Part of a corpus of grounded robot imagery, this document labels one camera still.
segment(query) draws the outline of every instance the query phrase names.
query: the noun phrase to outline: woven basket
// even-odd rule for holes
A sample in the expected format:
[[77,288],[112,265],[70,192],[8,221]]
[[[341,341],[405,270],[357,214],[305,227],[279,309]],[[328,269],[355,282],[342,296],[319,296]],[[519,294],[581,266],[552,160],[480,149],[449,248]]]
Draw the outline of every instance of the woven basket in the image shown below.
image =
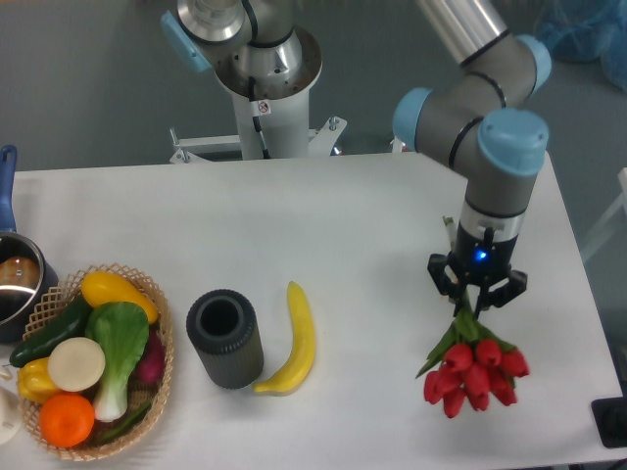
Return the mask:
[[[159,336],[166,349],[166,370],[162,380],[154,386],[142,385],[137,381],[129,382],[128,410],[135,409],[146,400],[152,400],[152,406],[141,422],[131,428],[125,435],[103,446],[90,446],[88,441],[86,444],[72,448],[50,446],[41,437],[39,431],[38,421],[41,405],[28,399],[20,398],[22,420],[26,430],[33,436],[40,447],[45,448],[49,453],[58,455],[63,460],[84,461],[104,458],[114,455],[137,443],[155,425],[164,411],[171,382],[174,344],[168,301],[162,290],[151,277],[146,276],[137,269],[127,266],[119,264],[92,265],[89,266],[87,270],[81,270],[77,274],[69,275],[58,287],[50,288],[48,293],[42,297],[41,302],[35,306],[34,313],[31,314],[28,325],[26,325],[24,339],[29,338],[37,330],[43,328],[50,319],[58,315],[76,294],[79,293],[82,280],[87,273],[92,271],[110,271],[119,274],[153,301],[160,313],[158,327]],[[96,422],[95,426],[99,427],[98,429],[94,428],[95,432],[98,432],[100,429],[106,429],[111,425]]]

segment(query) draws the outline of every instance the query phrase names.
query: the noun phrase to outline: green cucumber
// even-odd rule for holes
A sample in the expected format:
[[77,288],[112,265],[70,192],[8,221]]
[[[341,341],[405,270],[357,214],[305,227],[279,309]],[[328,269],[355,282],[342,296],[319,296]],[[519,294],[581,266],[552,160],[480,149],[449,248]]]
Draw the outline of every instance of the green cucumber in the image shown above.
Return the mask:
[[130,430],[130,428],[144,419],[144,416],[146,416],[146,413],[148,413],[151,406],[152,402],[150,400],[144,401],[137,408],[128,413],[120,424],[96,436],[89,443],[92,446],[103,446],[104,444],[111,443],[120,436],[123,436]]
[[48,357],[63,341],[82,336],[92,307],[78,294],[46,326],[17,346],[9,357],[14,367],[24,367],[32,360]]

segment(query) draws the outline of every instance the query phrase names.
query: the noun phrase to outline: yellow squash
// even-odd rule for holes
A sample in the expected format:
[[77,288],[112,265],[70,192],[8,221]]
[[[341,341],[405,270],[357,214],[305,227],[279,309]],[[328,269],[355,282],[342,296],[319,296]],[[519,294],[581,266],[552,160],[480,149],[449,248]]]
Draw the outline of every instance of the yellow squash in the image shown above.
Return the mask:
[[82,280],[80,291],[87,303],[93,308],[103,306],[109,302],[130,302],[143,308],[149,324],[152,325],[159,319],[159,312],[150,299],[139,292],[130,282],[114,272],[90,272]]
[[18,393],[27,400],[44,403],[62,391],[48,375],[48,357],[33,360],[18,371]]
[[289,395],[307,378],[314,364],[314,321],[305,292],[295,282],[287,286],[287,304],[292,319],[292,352],[272,377],[253,384],[256,394]]

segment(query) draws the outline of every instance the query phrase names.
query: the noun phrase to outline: metal pot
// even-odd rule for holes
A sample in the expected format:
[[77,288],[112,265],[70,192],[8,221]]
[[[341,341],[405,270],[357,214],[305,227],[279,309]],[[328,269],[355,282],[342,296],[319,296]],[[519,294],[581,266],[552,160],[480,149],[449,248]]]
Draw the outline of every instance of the metal pot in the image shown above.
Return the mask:
[[18,150],[7,145],[0,153],[0,343],[22,339],[41,297],[59,278],[41,250],[16,233],[11,198]]

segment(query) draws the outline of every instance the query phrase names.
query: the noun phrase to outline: toy orange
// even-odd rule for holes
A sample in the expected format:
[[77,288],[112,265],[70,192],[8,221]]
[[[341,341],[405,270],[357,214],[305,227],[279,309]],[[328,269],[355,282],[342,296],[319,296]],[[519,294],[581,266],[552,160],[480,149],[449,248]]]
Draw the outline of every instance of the toy orange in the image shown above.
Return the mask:
[[76,394],[55,395],[39,412],[41,436],[56,447],[73,447],[85,441],[95,420],[89,400]]

